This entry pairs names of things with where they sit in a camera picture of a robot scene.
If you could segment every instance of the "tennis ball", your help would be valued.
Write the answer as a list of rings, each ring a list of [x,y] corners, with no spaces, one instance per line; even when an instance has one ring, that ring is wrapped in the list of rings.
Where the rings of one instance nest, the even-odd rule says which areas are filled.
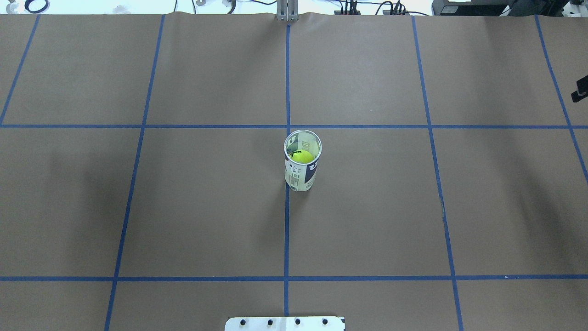
[[[308,151],[305,150],[296,150],[290,154],[290,158],[298,163],[311,163],[315,157]]]

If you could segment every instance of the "ball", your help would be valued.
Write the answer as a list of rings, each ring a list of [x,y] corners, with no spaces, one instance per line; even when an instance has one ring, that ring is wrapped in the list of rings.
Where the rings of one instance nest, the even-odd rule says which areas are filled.
[[[290,154],[290,158],[298,163],[311,163],[315,159],[314,155],[305,150],[296,150]]]

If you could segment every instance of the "label on cup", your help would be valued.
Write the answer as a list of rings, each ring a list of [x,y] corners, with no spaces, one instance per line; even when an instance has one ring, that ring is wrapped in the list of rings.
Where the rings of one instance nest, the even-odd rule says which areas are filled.
[[[314,156],[309,163],[299,163],[290,157],[297,150],[305,150]],[[294,191],[307,191],[315,182],[316,168],[319,164],[319,157],[322,145],[319,137],[308,130],[297,130],[292,132],[284,142],[284,153],[286,158],[285,179],[290,188]]]

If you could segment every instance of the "metal bracket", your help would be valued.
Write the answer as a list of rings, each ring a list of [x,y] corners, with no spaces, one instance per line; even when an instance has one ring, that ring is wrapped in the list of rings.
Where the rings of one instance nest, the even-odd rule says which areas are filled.
[[[278,0],[278,21],[298,21],[298,0]]]

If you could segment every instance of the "gray tabletop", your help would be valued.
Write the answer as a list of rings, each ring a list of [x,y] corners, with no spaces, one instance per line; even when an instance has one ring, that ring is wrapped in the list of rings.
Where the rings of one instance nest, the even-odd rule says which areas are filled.
[[[588,20],[3,16],[0,329],[584,329],[570,31]],[[299,128],[323,142],[307,192],[284,181]]]

